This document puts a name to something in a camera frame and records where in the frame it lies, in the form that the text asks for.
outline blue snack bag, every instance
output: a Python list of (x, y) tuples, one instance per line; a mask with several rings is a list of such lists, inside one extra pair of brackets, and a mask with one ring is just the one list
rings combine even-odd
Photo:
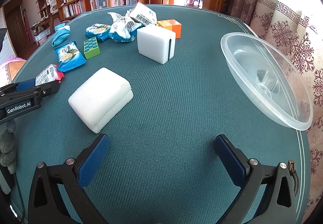
[(75, 41), (56, 47), (54, 50), (59, 60), (58, 71), (66, 72), (86, 63)]
[(109, 36), (114, 42), (132, 42), (136, 39), (137, 29), (143, 27), (141, 23), (135, 23), (127, 11), (125, 16), (109, 12), (113, 24), (111, 25)]
[(86, 28), (85, 36), (88, 38), (96, 37), (98, 41), (104, 42), (109, 38), (110, 28), (110, 25), (94, 24)]

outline metal screw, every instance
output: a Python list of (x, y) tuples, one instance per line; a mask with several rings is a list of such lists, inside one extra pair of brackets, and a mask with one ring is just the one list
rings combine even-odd
[(37, 164), (37, 167), (38, 167), (39, 169), (41, 169), (43, 166), (44, 166), (44, 163), (43, 163), (43, 162), (39, 162), (39, 163)]
[(66, 160), (66, 164), (68, 165), (73, 165), (75, 162), (75, 160), (73, 158), (69, 158), (68, 160)]
[(280, 167), (281, 167), (282, 169), (287, 168), (287, 165), (286, 165), (284, 162), (281, 162), (279, 165), (280, 165)]
[(250, 159), (250, 164), (256, 166), (256, 165), (258, 165), (258, 160), (255, 158), (252, 158), (252, 159)]

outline white box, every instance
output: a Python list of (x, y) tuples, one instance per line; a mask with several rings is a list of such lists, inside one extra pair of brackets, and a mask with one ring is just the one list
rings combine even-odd
[(132, 98), (126, 79), (101, 68), (69, 97), (68, 103), (89, 129), (99, 133)]
[(130, 17), (145, 26), (149, 24), (155, 25), (157, 23), (156, 13), (141, 2), (138, 2), (134, 6), (132, 11), (130, 12)]
[(174, 56), (176, 33), (148, 25), (137, 30), (138, 52), (160, 64)]

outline pink curtain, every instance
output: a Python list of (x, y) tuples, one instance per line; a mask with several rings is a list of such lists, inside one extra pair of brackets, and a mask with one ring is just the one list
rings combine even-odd
[[(239, 17), (247, 24), (250, 11), (253, 12), (249, 24), (252, 30), (290, 59), (303, 76), (312, 96), (313, 122), (307, 130), (311, 185), (309, 197), (304, 198), (308, 200), (303, 218), (305, 221), (323, 196), (323, 35), (318, 28), (317, 17), (311, 15), (314, 13), (312, 9), (302, 12), (299, 8), (301, 4), (303, 8), (311, 8), (314, 1), (256, 0), (253, 9), (253, 3), (246, 1), (231, 0), (231, 3), (230, 15)], [(317, 3), (320, 7), (315, 13), (322, 14), (323, 5)], [(304, 106), (302, 111), (306, 112), (308, 108)]]

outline blue gripper pad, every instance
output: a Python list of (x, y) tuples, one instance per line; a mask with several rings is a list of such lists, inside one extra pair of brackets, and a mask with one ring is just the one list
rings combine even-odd
[(36, 84), (36, 79), (30, 79), (24, 82), (20, 82), (19, 85), (16, 87), (16, 91), (22, 91), (26, 89), (33, 88)]
[(233, 184), (241, 188), (244, 187), (246, 183), (245, 167), (239, 162), (231, 148), (220, 135), (214, 141), (214, 148)]
[(79, 168), (78, 182), (81, 188), (91, 184), (91, 180), (109, 150), (110, 139), (104, 135)]

